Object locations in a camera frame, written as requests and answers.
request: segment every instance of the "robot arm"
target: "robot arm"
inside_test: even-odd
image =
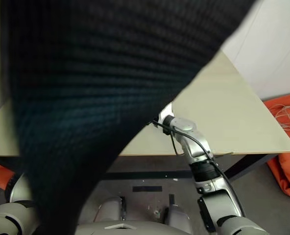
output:
[[[184,158],[192,170],[195,187],[201,195],[198,205],[207,231],[222,235],[268,234],[245,218],[236,194],[215,163],[208,142],[198,132],[196,125],[192,121],[174,117],[170,110],[171,106],[160,114],[158,122],[153,123],[181,144]]]

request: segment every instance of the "black cloth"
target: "black cloth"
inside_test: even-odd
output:
[[[252,3],[0,1],[1,72],[44,234],[74,233],[103,173]]]

